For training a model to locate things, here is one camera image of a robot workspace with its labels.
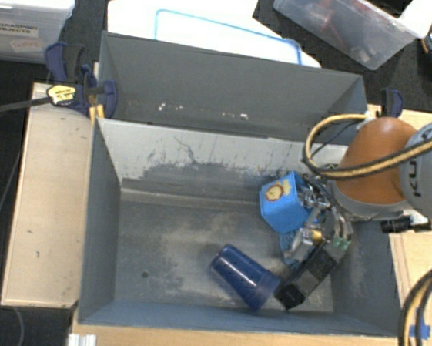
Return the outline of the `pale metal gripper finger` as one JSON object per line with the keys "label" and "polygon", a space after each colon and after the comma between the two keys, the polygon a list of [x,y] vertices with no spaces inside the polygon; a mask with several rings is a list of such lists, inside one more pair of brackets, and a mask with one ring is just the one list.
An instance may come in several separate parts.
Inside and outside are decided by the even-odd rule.
{"label": "pale metal gripper finger", "polygon": [[287,264],[300,265],[306,259],[311,247],[311,231],[300,228],[290,232],[287,238],[287,249],[284,253]]}
{"label": "pale metal gripper finger", "polygon": [[316,206],[316,189],[310,184],[300,187],[300,203],[307,210],[313,210]]}

